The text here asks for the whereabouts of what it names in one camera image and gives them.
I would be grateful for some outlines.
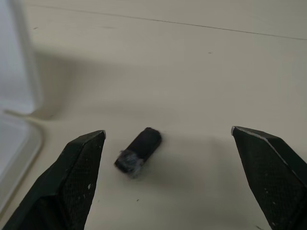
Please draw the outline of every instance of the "white tabletop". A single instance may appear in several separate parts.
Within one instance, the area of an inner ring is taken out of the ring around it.
[[[298,26],[306,25],[303,1],[285,14],[288,23],[272,7],[239,1],[229,11],[222,0],[208,1],[219,20],[205,14],[205,3],[184,0],[186,14],[172,1],[39,2],[29,0],[25,9],[46,101],[28,120],[45,142],[0,227],[66,143],[105,129],[85,229],[270,229],[230,130],[236,125],[280,136],[307,160],[307,31]],[[173,10],[160,10],[164,6]],[[277,8],[286,10],[281,3]],[[161,131],[164,142],[132,181],[113,163],[146,127]]]

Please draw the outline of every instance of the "white table surface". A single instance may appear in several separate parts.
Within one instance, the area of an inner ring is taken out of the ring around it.
[[[222,0],[180,0],[179,6],[140,0],[39,2],[28,0],[25,10],[46,101],[28,120],[41,128],[45,141],[1,213],[0,228],[66,143],[105,129],[85,229],[270,229],[230,130],[239,125],[280,136],[307,161],[303,1],[293,1],[291,10],[276,3],[288,10],[283,14],[288,23],[279,20],[277,10],[256,7],[256,0],[249,1],[251,12],[228,8]],[[184,4],[186,13],[179,9]],[[206,14],[208,8],[222,11],[220,18]],[[131,18],[146,14],[269,35]],[[255,14],[270,17],[262,24]],[[160,130],[164,142],[143,176],[131,181],[113,162],[145,127]]]

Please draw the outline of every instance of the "white plastic container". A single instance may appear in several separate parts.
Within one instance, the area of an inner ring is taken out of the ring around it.
[[[37,154],[42,137],[20,117],[42,103],[21,4],[0,0],[0,212]]]

